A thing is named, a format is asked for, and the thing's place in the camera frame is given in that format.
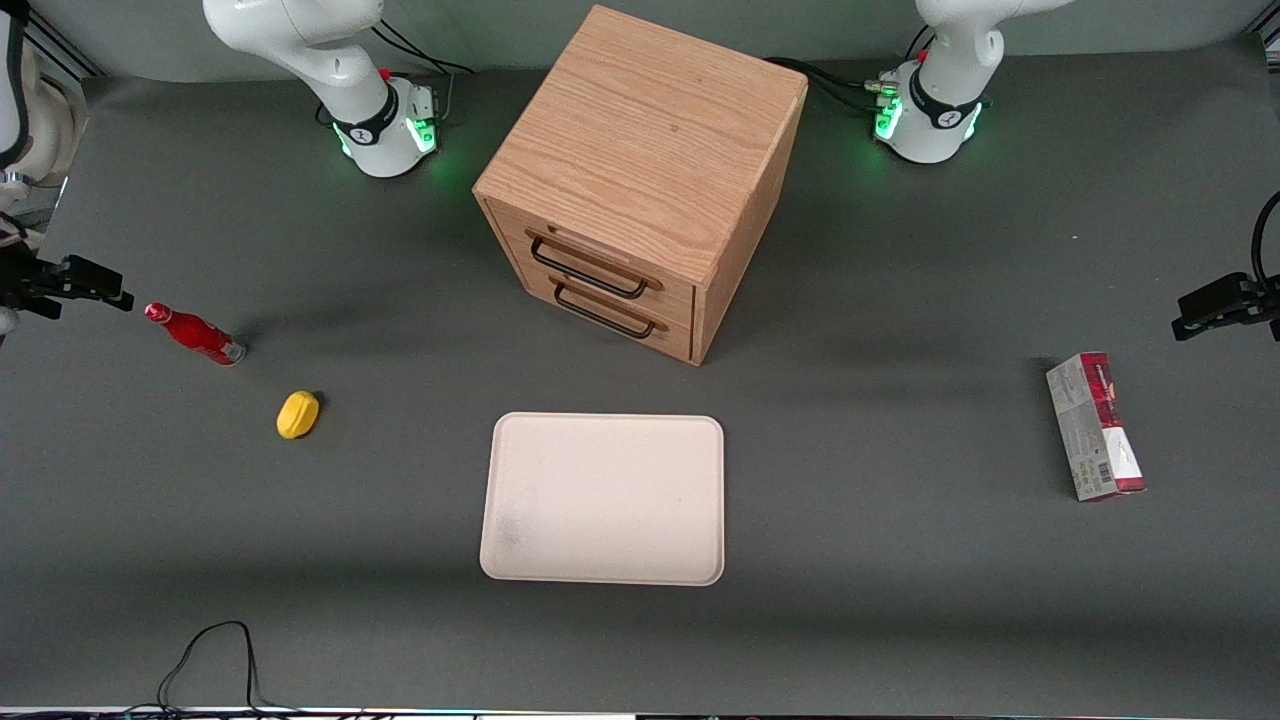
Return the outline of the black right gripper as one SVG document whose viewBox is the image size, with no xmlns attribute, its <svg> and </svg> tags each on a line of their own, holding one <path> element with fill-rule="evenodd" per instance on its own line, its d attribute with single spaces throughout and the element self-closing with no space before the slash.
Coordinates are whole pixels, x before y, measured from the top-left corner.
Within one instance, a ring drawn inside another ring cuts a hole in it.
<svg viewBox="0 0 1280 720">
<path fill-rule="evenodd" d="M 82 256 L 42 260 L 31 246 L 1 249 L 4 310 L 59 320 L 63 305 L 49 293 L 60 288 L 64 299 L 91 300 L 123 313 L 134 309 L 134 296 L 123 291 L 123 275 L 110 268 Z"/>
</svg>

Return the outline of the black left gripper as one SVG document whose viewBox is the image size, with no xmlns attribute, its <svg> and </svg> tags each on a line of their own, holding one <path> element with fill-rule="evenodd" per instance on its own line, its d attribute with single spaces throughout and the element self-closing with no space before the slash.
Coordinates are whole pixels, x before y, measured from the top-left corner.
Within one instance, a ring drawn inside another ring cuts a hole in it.
<svg viewBox="0 0 1280 720">
<path fill-rule="evenodd" d="M 1279 274 L 1261 281 L 1245 273 L 1224 275 L 1180 297 L 1179 313 L 1172 320 L 1178 342 L 1228 325 L 1263 323 L 1279 342 Z"/>
</svg>

